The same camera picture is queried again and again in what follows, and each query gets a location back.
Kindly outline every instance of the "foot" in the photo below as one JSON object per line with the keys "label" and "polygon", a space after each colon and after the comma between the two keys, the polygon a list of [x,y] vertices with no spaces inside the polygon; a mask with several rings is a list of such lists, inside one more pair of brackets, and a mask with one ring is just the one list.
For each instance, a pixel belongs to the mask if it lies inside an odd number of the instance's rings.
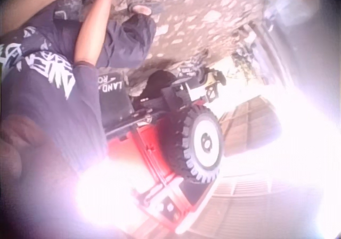
{"label": "foot", "polygon": [[136,5],[132,8],[132,11],[136,14],[144,14],[147,16],[150,16],[152,13],[152,10],[147,7],[147,6],[143,6],[143,5]]}

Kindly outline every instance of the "black trousers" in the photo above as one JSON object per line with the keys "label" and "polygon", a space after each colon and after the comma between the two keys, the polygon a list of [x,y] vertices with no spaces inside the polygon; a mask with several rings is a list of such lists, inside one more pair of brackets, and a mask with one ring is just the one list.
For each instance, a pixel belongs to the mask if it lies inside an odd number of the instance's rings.
{"label": "black trousers", "polygon": [[[56,2],[31,18],[26,26],[33,26],[57,43],[55,48],[71,63],[81,22],[54,19]],[[156,33],[156,24],[144,14],[135,14],[122,24],[109,20],[103,49],[97,67],[137,68],[148,55]]]}

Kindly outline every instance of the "wheel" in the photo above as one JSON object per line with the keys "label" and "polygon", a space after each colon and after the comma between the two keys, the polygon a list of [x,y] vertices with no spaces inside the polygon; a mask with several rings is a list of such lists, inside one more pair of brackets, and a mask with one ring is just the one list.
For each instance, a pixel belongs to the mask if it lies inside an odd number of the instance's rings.
{"label": "wheel", "polygon": [[165,151],[176,174],[193,183],[211,183],[220,169],[224,140],[215,115],[194,105],[176,115],[173,135]]}

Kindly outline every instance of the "dark t-shirt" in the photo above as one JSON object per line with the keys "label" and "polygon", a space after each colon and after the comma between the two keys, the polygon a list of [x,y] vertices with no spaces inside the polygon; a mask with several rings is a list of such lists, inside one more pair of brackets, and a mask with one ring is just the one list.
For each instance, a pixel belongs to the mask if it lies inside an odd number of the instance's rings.
{"label": "dark t-shirt", "polygon": [[71,64],[57,46],[35,27],[2,39],[1,120],[11,114],[30,118],[83,172],[107,154],[98,72],[87,63]]}

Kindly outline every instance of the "person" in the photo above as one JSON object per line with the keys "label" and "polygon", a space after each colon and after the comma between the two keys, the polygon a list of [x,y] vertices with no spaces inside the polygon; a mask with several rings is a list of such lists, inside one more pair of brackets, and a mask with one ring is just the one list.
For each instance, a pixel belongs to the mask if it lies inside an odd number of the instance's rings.
{"label": "person", "polygon": [[75,188],[107,155],[97,68],[138,67],[156,24],[148,2],[108,21],[111,1],[83,24],[54,20],[52,3],[1,39],[1,211],[15,238],[118,238],[84,220]]}

